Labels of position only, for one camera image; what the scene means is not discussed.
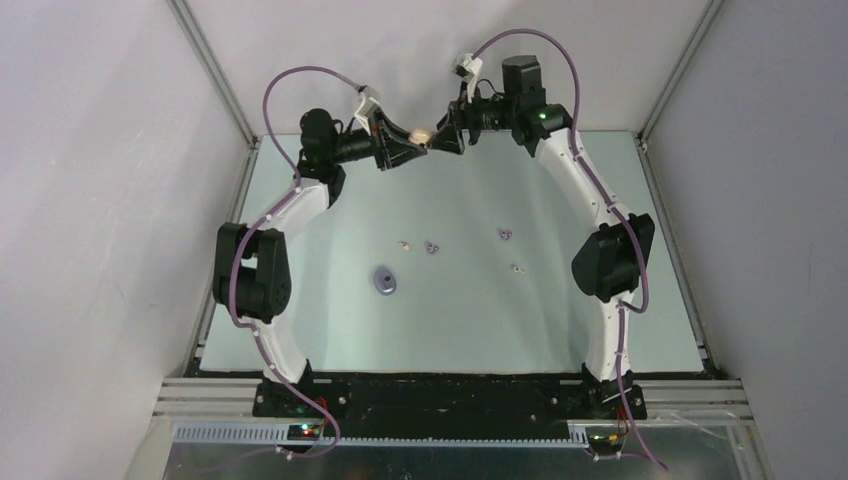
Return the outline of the beige earbud charging case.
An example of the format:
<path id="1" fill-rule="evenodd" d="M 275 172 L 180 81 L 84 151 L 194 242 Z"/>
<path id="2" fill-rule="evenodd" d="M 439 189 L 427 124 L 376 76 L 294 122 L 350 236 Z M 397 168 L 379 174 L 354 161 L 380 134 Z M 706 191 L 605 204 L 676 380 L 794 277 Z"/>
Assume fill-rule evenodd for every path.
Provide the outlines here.
<path id="1" fill-rule="evenodd" d="M 408 141 L 416 145 L 427 145 L 433 132 L 424 128 L 415 128 L 409 132 Z"/>

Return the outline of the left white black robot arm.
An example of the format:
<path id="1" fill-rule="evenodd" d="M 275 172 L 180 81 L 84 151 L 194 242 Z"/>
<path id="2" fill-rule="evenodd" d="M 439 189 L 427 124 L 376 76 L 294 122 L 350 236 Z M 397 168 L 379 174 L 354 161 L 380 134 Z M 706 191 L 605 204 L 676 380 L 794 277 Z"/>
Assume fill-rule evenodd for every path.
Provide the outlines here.
<path id="1" fill-rule="evenodd" d="M 293 293 L 288 244 L 341 195 L 346 162 L 373 157 L 391 169 L 426 154 L 433 138 L 427 129 L 406 131 L 381 109 L 362 117 L 362 127 L 312 109 L 300 119 L 301 149 L 292 185 L 252 224 L 224 223 L 218 229 L 213 297 L 229 311 L 236 327 L 249 330 L 265 363 L 268 379 L 281 383 L 278 404 L 304 416 L 316 403 L 315 388 L 301 380 L 308 360 L 283 329 Z"/>

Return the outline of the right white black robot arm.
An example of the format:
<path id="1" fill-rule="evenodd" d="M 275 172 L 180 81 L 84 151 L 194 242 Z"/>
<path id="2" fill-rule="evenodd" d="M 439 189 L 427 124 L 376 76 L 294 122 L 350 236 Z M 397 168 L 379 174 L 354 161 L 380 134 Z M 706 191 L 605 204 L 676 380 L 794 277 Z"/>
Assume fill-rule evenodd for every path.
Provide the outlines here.
<path id="1" fill-rule="evenodd" d="M 482 66 L 470 53 L 457 57 L 452 69 L 462 80 L 460 93 L 427 145 L 461 154 L 485 131 L 508 131 L 565 194 L 577 216 L 579 241 L 570 272 L 579 292 L 579 315 L 589 327 L 581 402 L 591 416 L 606 418 L 632 387 L 629 320 L 646 309 L 633 301 L 647 279 L 655 223 L 649 214 L 636 215 L 617 200 L 590 159 L 571 113 L 548 101 L 536 56 L 503 60 L 503 89 L 489 97 L 478 89 Z"/>

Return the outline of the left aluminium corner post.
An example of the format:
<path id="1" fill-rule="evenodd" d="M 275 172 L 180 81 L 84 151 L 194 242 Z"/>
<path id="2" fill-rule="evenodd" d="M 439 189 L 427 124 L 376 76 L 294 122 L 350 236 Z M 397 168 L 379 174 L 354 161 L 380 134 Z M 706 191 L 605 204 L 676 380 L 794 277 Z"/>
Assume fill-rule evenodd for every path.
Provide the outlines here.
<path id="1" fill-rule="evenodd" d="M 239 136 L 248 148 L 252 148 L 256 144 L 257 135 L 250 126 L 244 109 L 237 99 L 191 5 L 185 0 L 166 0 L 165 3 L 170 8 Z"/>

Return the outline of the aluminium corner post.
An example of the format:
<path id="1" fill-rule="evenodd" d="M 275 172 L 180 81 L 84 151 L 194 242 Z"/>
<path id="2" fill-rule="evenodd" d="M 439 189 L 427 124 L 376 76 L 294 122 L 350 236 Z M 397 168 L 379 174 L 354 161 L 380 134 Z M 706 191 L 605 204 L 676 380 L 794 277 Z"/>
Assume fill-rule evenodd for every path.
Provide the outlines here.
<path id="1" fill-rule="evenodd" d="M 647 144 L 650 141 L 663 113 L 682 83 L 703 42 L 724 9 L 725 4 L 726 1 L 724 0 L 709 0 L 706 3 L 682 50 L 677 56 L 660 93 L 649 109 L 642 127 L 638 131 L 637 138 L 641 144 Z"/>
<path id="2" fill-rule="evenodd" d="M 248 148 L 252 148 L 256 144 L 257 135 L 250 126 L 244 109 L 237 99 L 191 5 L 185 0 L 166 0 L 165 3 L 170 8 L 239 136 Z"/>

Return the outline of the right aluminium corner post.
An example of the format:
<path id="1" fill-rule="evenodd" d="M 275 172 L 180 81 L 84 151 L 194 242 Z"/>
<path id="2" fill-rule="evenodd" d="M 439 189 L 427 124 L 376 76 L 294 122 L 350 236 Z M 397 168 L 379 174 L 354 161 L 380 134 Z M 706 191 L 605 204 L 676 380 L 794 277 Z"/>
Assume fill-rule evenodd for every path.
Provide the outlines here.
<path id="1" fill-rule="evenodd" d="M 706 3 L 682 50 L 677 56 L 660 93 L 649 109 L 642 127 L 638 131 L 637 138 L 641 144 L 647 144 L 650 141 L 663 113 L 682 83 L 703 42 L 724 9 L 725 4 L 726 1 L 724 0 L 709 0 Z"/>

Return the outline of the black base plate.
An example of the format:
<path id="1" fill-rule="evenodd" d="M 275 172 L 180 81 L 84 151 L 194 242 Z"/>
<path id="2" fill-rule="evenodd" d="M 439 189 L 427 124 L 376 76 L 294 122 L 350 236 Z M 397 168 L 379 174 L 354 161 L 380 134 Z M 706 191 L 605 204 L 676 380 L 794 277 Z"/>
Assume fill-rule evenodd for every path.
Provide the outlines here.
<path id="1" fill-rule="evenodd" d="M 519 375 L 308 372 L 293 390 L 260 382 L 256 418 L 292 418 L 334 437 L 553 439 L 570 422 L 647 417 L 640 386 L 587 372 Z"/>

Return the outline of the aluminium frame rail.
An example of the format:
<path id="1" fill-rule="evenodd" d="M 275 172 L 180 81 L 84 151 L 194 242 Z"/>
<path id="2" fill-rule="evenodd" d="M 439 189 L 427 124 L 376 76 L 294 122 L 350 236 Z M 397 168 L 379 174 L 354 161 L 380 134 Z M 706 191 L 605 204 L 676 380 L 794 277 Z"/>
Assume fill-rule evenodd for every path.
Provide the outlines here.
<path id="1" fill-rule="evenodd" d="M 202 419 L 246 419 L 258 379 L 171 378 L 163 381 L 156 416 Z M 753 411 L 739 380 L 638 380 L 648 416 L 669 424 L 694 422 L 708 426 L 754 423 Z"/>

